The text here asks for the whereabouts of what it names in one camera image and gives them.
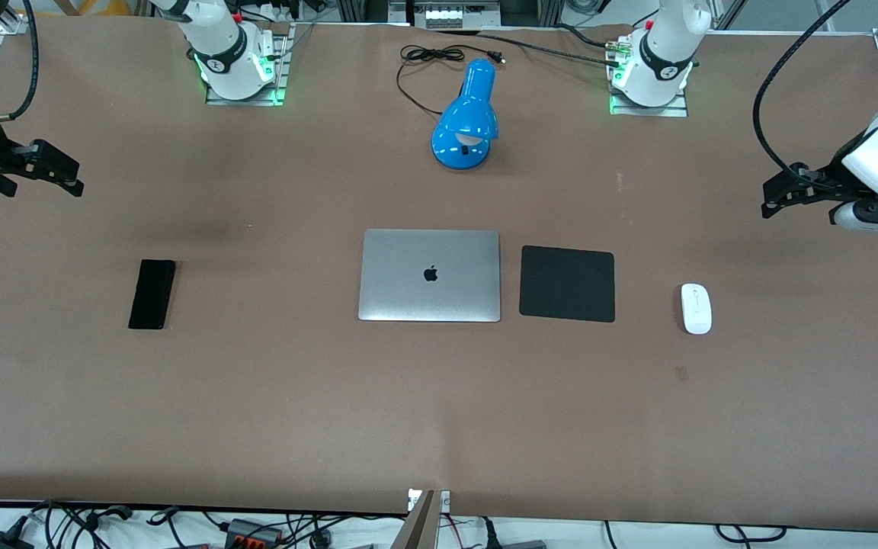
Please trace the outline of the aluminium right arm base plate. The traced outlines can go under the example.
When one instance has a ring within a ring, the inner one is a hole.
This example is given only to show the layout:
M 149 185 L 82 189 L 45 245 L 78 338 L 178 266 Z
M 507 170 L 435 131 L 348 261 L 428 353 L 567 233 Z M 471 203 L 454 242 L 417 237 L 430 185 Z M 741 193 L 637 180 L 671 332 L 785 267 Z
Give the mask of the aluminium right arm base plate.
M 251 105 L 252 107 L 276 107 L 285 100 L 290 74 L 292 48 L 296 41 L 296 25 L 290 24 L 285 34 L 275 34 L 271 29 L 250 32 L 244 55 L 230 67 L 235 78 L 223 83 L 226 92 L 252 92 L 240 98 L 220 96 L 213 87 L 213 77 L 204 72 L 204 101 L 208 105 Z

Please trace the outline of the aluminium left arm base plate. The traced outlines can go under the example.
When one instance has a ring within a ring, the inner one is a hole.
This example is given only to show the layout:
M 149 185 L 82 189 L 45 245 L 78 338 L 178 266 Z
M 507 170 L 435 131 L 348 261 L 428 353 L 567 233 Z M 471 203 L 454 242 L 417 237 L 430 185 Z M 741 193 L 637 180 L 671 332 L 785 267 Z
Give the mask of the aluminium left arm base plate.
M 617 64 L 607 69 L 610 114 L 686 117 L 685 87 L 694 60 L 688 60 L 687 65 L 670 65 L 654 72 L 639 56 L 643 34 L 644 31 L 638 29 L 620 36 L 606 53 L 606 59 Z

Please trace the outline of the black connector with orange tabs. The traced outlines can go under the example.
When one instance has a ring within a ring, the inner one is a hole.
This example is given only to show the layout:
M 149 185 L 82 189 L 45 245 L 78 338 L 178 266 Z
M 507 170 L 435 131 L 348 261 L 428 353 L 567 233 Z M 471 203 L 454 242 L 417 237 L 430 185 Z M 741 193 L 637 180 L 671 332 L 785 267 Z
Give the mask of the black connector with orange tabs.
M 227 522 L 224 549 L 277 549 L 283 540 L 278 527 L 265 527 L 257 522 L 234 518 Z

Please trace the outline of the silver closed laptop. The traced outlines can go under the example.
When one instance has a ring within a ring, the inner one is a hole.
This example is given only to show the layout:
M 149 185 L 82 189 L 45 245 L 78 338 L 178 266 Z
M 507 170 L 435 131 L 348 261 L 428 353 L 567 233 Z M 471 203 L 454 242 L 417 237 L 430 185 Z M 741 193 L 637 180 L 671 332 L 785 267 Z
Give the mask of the silver closed laptop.
M 501 319 L 500 242 L 494 230 L 366 230 L 357 316 L 496 323 Z

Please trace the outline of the black smartphone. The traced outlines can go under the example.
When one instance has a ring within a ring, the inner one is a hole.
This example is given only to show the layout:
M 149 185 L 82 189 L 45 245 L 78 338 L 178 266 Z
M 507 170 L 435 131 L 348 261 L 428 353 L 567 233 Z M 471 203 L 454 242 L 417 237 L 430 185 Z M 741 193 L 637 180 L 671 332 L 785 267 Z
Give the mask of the black smartphone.
M 132 330 L 161 330 L 166 326 L 177 263 L 170 259 L 143 259 L 128 327 Z

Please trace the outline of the black mouse pad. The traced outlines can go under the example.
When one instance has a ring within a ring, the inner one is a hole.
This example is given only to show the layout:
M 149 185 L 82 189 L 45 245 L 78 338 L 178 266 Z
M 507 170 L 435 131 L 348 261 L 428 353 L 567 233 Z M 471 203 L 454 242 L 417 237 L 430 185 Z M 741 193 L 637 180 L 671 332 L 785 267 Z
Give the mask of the black mouse pad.
M 524 246 L 519 312 L 523 316 L 612 323 L 616 319 L 614 255 Z

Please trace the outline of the blue desk lamp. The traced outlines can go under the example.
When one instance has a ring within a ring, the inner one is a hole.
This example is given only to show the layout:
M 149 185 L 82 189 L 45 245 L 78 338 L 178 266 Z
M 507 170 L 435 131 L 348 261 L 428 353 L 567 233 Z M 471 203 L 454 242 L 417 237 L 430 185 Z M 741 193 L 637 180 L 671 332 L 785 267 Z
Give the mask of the blue desk lamp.
M 499 137 L 492 89 L 497 69 L 487 59 L 471 60 L 457 96 L 441 115 L 430 146 L 435 159 L 448 169 L 466 171 L 481 166 Z

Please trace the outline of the white computer mouse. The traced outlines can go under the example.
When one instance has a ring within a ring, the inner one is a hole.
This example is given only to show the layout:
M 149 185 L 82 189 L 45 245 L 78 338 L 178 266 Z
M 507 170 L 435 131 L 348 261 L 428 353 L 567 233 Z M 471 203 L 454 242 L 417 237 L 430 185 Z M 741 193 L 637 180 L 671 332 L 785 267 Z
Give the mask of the white computer mouse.
M 681 315 L 686 333 L 705 335 L 712 328 L 710 293 L 701 284 L 682 284 Z

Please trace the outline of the white power strip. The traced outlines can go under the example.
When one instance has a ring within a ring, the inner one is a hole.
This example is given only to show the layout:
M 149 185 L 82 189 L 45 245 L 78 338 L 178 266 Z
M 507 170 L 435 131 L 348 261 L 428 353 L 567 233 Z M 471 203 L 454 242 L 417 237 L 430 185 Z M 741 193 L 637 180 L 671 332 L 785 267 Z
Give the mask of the white power strip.
M 412 0 L 415 26 L 433 31 L 480 31 L 502 23 L 499 0 Z

